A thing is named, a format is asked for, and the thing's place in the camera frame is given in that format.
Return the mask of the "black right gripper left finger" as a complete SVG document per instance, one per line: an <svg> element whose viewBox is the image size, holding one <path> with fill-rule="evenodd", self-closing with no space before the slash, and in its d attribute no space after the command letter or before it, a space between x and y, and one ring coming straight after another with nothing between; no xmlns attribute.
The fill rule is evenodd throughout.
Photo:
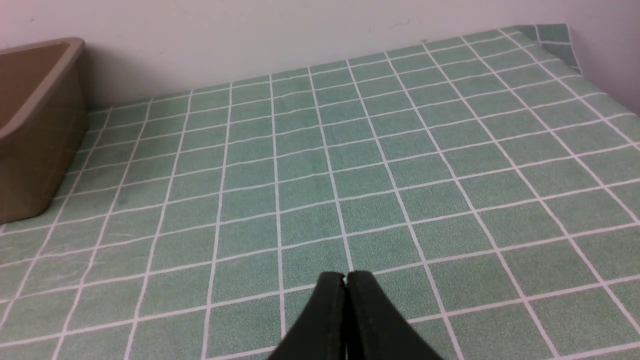
<svg viewBox="0 0 640 360"><path fill-rule="evenodd" d="M322 272L301 314L272 351L270 360L343 360L346 343L345 276Z"/></svg>

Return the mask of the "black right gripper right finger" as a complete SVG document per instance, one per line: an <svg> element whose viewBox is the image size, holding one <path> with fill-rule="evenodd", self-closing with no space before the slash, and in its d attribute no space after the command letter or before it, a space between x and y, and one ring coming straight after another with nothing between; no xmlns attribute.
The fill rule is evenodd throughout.
<svg viewBox="0 0 640 360"><path fill-rule="evenodd" d="M398 312L371 272L350 272L346 290L348 360L441 360Z"/></svg>

